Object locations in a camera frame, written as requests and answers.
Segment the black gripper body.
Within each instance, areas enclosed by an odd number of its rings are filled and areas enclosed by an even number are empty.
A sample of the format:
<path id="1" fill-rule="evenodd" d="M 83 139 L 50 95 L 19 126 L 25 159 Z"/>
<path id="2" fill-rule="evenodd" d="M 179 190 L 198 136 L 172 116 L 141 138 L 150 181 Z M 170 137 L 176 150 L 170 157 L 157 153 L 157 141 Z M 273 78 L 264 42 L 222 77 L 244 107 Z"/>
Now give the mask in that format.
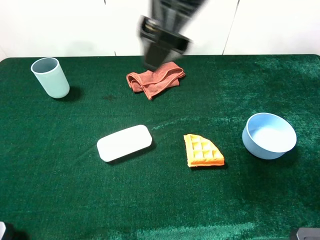
<path id="1" fill-rule="evenodd" d="M 175 19 L 168 18 L 167 20 L 173 23 L 173 28 L 167 29 L 154 18 L 142 17 L 139 37 L 146 69 L 158 69 L 187 51 L 191 40 L 180 34 L 180 31 L 191 19 L 192 16 L 185 14 L 178 14 Z"/>

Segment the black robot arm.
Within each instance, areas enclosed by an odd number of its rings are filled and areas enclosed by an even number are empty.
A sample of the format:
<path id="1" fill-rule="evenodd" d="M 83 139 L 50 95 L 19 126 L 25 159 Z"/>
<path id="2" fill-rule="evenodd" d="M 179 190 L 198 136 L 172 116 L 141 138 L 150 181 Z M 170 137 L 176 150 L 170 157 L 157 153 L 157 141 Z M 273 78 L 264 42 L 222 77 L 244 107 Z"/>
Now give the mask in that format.
<path id="1" fill-rule="evenodd" d="M 139 38 L 143 46 L 143 65 L 154 72 L 187 51 L 191 40 L 182 35 L 181 30 L 205 1 L 152 0 L 150 3 L 150 17 L 141 19 Z"/>

